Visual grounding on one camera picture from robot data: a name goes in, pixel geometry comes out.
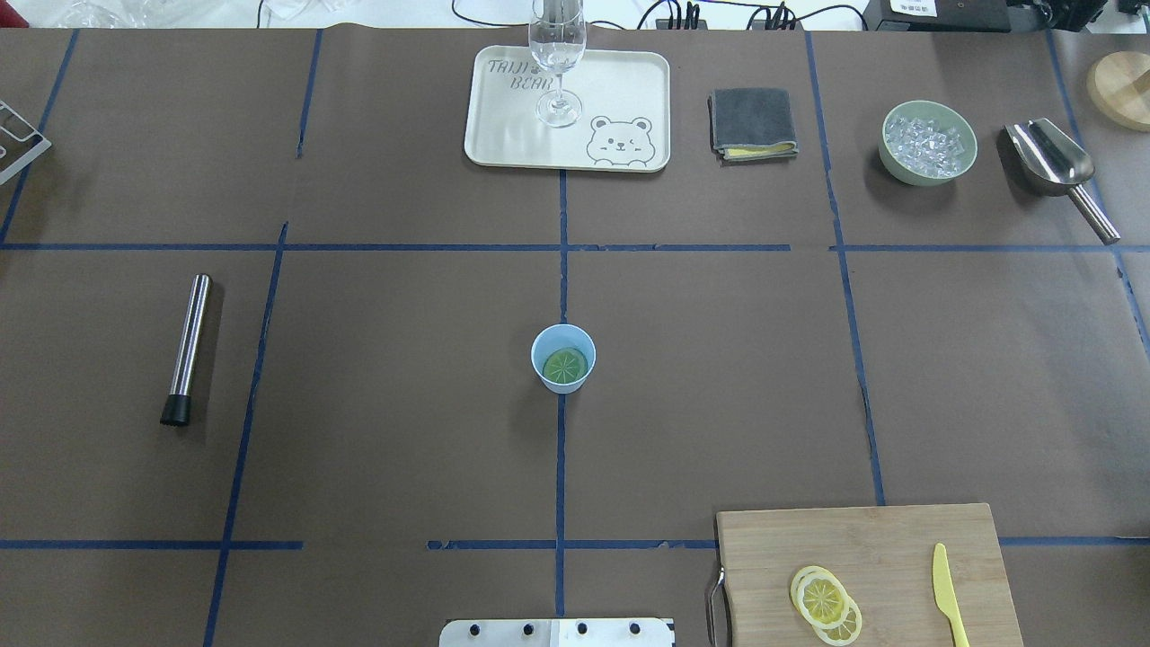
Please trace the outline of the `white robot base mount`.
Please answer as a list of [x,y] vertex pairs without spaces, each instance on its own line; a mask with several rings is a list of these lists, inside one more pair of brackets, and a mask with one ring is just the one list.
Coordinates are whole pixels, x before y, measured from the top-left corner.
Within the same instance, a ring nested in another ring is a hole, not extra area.
[[457,619],[439,646],[675,646],[674,622],[656,617]]

